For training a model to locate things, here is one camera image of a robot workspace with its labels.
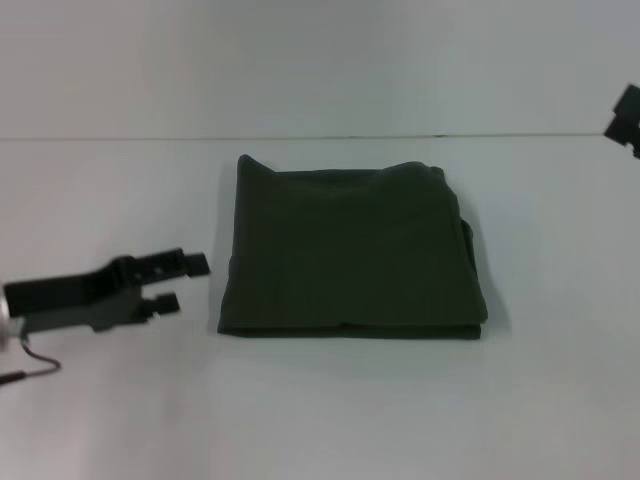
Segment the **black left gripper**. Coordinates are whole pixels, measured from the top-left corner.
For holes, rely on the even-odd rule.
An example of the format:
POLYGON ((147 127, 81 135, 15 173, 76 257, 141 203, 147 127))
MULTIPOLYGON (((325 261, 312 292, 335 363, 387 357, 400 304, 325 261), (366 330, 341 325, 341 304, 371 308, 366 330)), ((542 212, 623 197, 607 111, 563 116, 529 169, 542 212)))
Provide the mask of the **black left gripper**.
POLYGON ((4 295, 12 318, 24 321, 25 334, 87 326, 102 332, 141 324, 180 311, 175 293, 143 299, 137 280, 208 276, 204 253, 182 249, 133 259, 119 257, 84 274, 9 283, 4 295))

